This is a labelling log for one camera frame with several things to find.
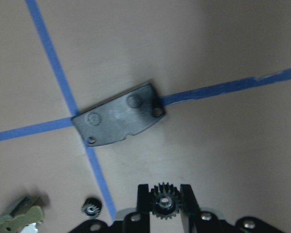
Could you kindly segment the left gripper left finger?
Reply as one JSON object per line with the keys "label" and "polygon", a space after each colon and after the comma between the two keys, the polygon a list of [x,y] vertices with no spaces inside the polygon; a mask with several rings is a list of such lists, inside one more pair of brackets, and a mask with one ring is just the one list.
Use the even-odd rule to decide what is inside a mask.
{"label": "left gripper left finger", "polygon": [[150,233],[150,194],[148,184],[138,185],[137,192],[137,229],[139,233]]}

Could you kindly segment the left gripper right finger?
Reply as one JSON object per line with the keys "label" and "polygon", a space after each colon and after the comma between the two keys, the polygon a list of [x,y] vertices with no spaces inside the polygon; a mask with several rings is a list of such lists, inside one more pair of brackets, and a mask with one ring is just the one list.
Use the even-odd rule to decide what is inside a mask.
{"label": "left gripper right finger", "polygon": [[180,211],[181,222],[185,233],[196,233],[200,208],[189,184],[180,185],[182,208]]}

